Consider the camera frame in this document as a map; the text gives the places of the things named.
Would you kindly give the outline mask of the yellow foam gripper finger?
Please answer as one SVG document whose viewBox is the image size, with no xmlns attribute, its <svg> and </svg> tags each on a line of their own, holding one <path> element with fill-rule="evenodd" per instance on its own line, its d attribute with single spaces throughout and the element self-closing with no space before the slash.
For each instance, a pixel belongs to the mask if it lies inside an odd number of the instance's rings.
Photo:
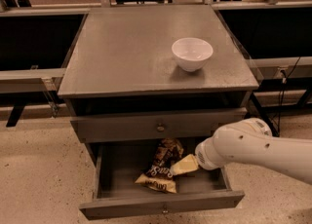
<svg viewBox="0 0 312 224">
<path fill-rule="evenodd" d="M 171 166 L 170 172 L 173 176 L 196 171 L 199 168 L 196 157 L 189 154 L 174 165 Z"/>
</svg>

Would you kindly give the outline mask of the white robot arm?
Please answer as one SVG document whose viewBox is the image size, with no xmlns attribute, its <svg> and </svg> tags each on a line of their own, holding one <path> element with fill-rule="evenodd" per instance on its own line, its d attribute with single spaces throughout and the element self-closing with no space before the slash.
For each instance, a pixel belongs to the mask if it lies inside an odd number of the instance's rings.
<svg viewBox="0 0 312 224">
<path fill-rule="evenodd" d="M 268 125 L 250 118 L 224 125 L 171 167 L 173 175 L 213 170 L 230 163 L 256 165 L 312 184 L 312 140 L 274 137 Z"/>
</svg>

